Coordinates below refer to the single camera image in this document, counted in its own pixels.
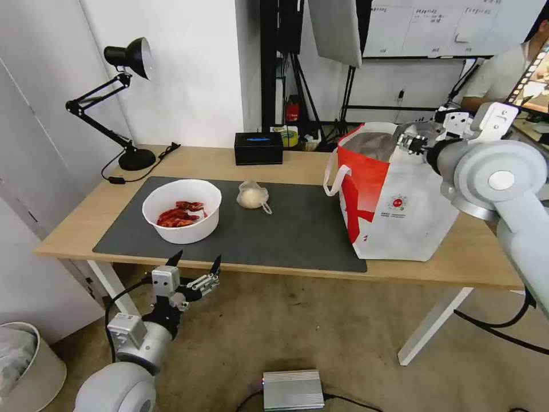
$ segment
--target table leg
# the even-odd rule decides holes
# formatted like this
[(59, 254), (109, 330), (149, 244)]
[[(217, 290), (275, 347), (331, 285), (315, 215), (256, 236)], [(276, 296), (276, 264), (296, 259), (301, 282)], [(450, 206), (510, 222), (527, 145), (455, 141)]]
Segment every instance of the table leg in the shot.
[(471, 287), (451, 288), (444, 293), (399, 351), (398, 357), (402, 366), (413, 360), (472, 290)]
[[(97, 278), (99, 278), (99, 281), (105, 290), (107, 290), (111, 298), (115, 297), (125, 289), (110, 263), (96, 262), (95, 260), (88, 260), (87, 262), (90, 264), (92, 270), (97, 275)], [(116, 301), (116, 306), (118, 306), (118, 309), (120, 309), (122, 313), (139, 315), (139, 311), (129, 295), (120, 297)]]

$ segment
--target floor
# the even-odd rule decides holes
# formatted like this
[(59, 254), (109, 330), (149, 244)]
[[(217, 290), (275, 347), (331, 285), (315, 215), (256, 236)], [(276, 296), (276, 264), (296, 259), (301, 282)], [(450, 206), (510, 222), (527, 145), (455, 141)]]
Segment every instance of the floor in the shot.
[[(143, 267), (117, 272), (133, 284)], [(188, 276), (202, 274), (186, 271)], [(193, 303), (157, 378), (158, 412), (232, 412), (260, 387), (263, 371), (320, 370), (325, 390), (401, 412), (547, 411), (549, 359), (453, 316), (407, 367), (396, 353), (442, 291), (437, 286), (222, 273), (220, 287)], [(148, 287), (133, 293), (148, 310)], [(462, 310), (509, 319), (522, 297), (477, 290)], [(530, 311), (510, 334), (549, 346), (549, 326)], [(109, 361), (99, 320), (54, 345), (67, 382), (46, 412), (72, 411), (82, 382)], [(356, 412), (329, 401), (325, 411)], [(259, 412), (257, 397), (243, 409)]]

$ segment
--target shopping bag handle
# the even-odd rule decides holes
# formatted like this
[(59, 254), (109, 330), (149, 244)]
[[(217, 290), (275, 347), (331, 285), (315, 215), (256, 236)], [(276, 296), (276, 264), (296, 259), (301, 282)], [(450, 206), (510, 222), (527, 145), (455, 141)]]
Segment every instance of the shopping bag handle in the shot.
[(337, 148), (334, 149), (332, 154), (330, 154), (330, 159), (328, 159), (328, 164), (326, 165), (326, 169), (324, 171), (324, 192), (326, 192), (326, 196), (333, 196), (337, 192), (339, 192), (339, 189), (341, 189), (341, 183), (343, 182), (343, 178), (346, 175), (351, 175), (351, 169), (348, 166), (341, 165), (339, 170), (337, 171), (336, 178), (333, 180), (332, 188), (328, 189), (328, 179), (330, 179), (330, 172), (332, 171), (333, 165), (336, 161), (336, 155), (337, 155)]

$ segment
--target white bowl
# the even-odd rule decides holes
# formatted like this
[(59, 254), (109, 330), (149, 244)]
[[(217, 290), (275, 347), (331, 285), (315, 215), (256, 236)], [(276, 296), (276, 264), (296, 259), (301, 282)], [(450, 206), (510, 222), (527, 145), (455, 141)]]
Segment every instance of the white bowl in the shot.
[[(192, 225), (179, 228), (165, 228), (156, 222), (161, 213), (176, 207), (177, 201), (202, 202), (207, 217), (201, 217)], [(188, 244), (210, 235), (219, 223), (221, 192), (205, 180), (183, 179), (160, 186), (153, 190), (143, 202), (143, 217), (164, 240), (170, 243)], [(193, 213), (203, 216), (203, 212)]]

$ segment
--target white shirt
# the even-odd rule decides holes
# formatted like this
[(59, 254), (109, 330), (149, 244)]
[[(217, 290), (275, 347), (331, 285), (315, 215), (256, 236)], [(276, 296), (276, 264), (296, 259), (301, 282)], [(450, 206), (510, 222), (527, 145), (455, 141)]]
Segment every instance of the white shirt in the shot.
[(527, 56), (528, 42), (493, 56), (475, 73), (463, 96), (503, 101), (530, 65)]

